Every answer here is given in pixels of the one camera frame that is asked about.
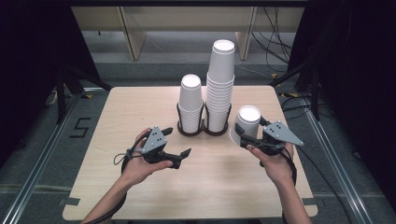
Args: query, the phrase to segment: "stack of cups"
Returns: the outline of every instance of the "stack of cups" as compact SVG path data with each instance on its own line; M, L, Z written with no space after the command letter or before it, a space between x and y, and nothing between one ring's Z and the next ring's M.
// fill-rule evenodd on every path
M205 127L212 133L224 131L231 107L233 93L234 44L218 40L213 44L206 78Z
M193 74L184 76L177 104L179 126L184 133L200 131L203 106L201 79Z
M257 138L257 132L259 130L260 118L262 114L260 110L253 105L244 105L239 111L238 115L233 122L233 126L230 129L231 139L239 146L241 143L241 137L235 131L235 123L239 124L242 129L245 130L244 134Z

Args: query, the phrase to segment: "person's left hand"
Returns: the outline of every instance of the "person's left hand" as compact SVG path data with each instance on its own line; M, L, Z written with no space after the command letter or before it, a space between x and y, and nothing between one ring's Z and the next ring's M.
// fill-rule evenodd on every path
M144 130L136 137L136 141L144 134L148 133L150 129ZM146 142L146 139L143 139L140 143L136 145L136 147L142 147ZM152 173L163 170L165 168L171 167L171 161L160 161L157 163L150 164L143 159L143 157L139 157L142 154L140 152L134 152L132 154L133 158L130 159L125 166L124 171L122 172L121 178L127 181L129 187L139 184L144 181L149 175Z

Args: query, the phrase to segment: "wooden table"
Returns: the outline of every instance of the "wooden table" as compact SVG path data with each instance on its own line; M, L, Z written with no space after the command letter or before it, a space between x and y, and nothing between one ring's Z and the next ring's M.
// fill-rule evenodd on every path
M134 143L135 137L148 127L173 127L167 135L164 151L179 154L192 148L178 170L165 169L133 186L127 200L114 219L203 219L280 217L281 205L276 188L259 160L237 146L229 132L211 136L202 132L193 137L177 130L179 87L114 88L81 164L70 198L78 205L66 205L64 218L81 220L120 176L120 165L113 158ZM284 115L269 86L235 86L229 124L242 105L255 105L265 119ZM303 199L313 198L299 156L296 188ZM318 212L316 205L305 206L309 216Z

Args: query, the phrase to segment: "forearm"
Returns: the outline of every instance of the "forearm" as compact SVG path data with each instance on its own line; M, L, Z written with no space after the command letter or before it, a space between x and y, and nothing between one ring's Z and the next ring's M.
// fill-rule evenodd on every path
M131 186L120 177L105 196L103 196L103 198L91 210L91 212L84 218L82 223L90 222L108 213L111 209L117 206L130 187Z
M277 183L276 188L283 213L289 224L312 223L291 179Z

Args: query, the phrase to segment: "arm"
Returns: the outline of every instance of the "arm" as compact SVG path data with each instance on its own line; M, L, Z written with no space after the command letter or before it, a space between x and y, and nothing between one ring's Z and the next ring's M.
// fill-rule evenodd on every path
M268 156L251 145L247 146L247 150L264 164L265 172L276 186L288 223L312 223L294 187L293 180L291 179L291 169L286 160L280 155ZM293 156L292 144L286 143L283 150L287 150L290 156Z
M143 131L136 137L136 140L147 133L149 130ZM144 141L139 143L137 147L142 147ZM140 153L134 152L133 156L138 156ZM154 164L149 164L142 157L135 157L131 159L121 176L116 180L110 190L103 196L103 198L96 204L96 206L91 210L91 212L82 220L82 223L87 223L95 220L111 209L113 209L125 195L125 193L133 185L143 182L149 175L155 171L165 169L172 166L171 161L161 161ZM110 219L103 221L102 223L110 223Z

